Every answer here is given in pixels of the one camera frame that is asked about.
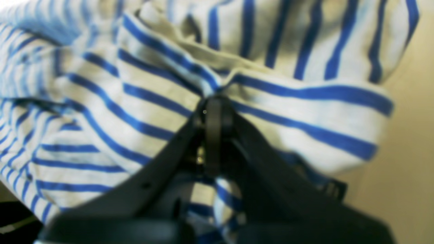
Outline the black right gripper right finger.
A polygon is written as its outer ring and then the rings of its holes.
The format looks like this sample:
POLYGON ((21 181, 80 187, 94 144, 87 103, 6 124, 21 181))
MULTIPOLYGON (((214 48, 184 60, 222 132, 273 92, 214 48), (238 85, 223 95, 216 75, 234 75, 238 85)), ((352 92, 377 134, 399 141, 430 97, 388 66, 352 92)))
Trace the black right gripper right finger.
POLYGON ((246 223, 239 244, 393 244, 383 222, 317 190, 221 99, 221 171, 238 184, 246 223))

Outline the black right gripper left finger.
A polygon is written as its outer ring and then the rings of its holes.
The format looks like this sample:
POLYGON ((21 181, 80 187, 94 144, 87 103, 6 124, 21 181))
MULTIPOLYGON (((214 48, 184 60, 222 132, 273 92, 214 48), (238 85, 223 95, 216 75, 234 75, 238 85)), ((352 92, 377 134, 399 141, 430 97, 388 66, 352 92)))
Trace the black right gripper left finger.
POLYGON ((223 102, 210 98, 144 168, 113 190, 63 212, 44 244, 195 244, 186 218, 194 184, 220 172, 223 102))

